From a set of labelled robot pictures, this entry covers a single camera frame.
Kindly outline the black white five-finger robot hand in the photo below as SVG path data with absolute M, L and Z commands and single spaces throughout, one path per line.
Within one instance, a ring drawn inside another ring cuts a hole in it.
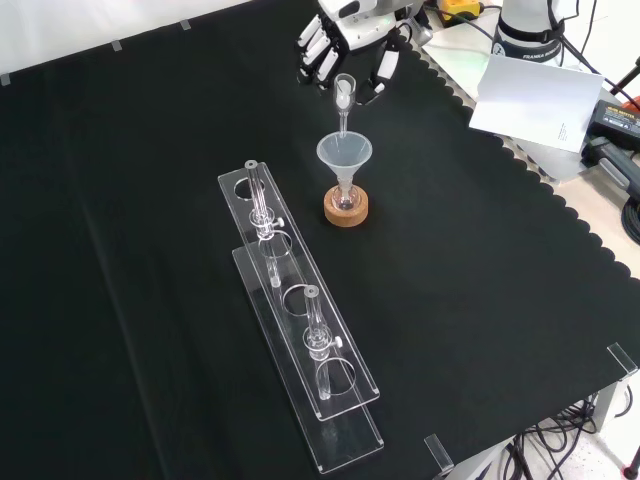
M 298 78 L 326 90 L 348 56 L 377 48 L 372 73 L 356 94 L 356 102 L 366 105 L 393 78 L 402 49 L 401 29 L 407 27 L 413 37 L 428 26 L 421 1 L 320 1 L 296 40 Z

